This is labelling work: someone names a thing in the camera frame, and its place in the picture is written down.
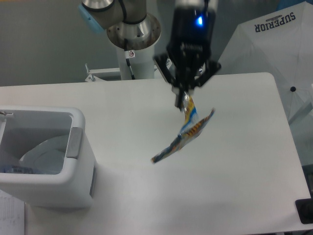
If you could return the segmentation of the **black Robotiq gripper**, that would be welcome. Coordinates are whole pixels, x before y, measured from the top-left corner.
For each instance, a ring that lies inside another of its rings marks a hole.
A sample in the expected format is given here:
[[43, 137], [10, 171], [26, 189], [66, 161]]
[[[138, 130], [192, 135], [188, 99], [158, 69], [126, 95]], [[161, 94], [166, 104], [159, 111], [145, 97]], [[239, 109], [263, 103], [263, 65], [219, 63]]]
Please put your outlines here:
[[[216, 12], [208, 7], [180, 6], [174, 10], [172, 32], [167, 53], [155, 55], [153, 61], [163, 79], [172, 85], [176, 95], [175, 106], [183, 109], [184, 86], [186, 93], [201, 88], [221, 68], [210, 60], [211, 39]], [[175, 66], [175, 77], [167, 68], [167, 60]]]

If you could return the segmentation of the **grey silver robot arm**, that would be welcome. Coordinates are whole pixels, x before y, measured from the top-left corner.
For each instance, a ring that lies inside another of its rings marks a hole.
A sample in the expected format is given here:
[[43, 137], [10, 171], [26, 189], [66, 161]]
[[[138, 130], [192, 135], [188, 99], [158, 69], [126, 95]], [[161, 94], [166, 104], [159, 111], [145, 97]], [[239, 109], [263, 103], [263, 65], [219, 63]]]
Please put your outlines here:
[[[144, 0], [84, 0], [80, 7], [102, 29], [118, 23], [139, 25], [147, 19]], [[216, 9], [208, 0], [176, 1], [166, 52], [153, 57], [172, 85], [175, 106], [180, 109], [185, 93], [203, 86], [221, 69], [220, 63], [210, 59], [215, 17]]]

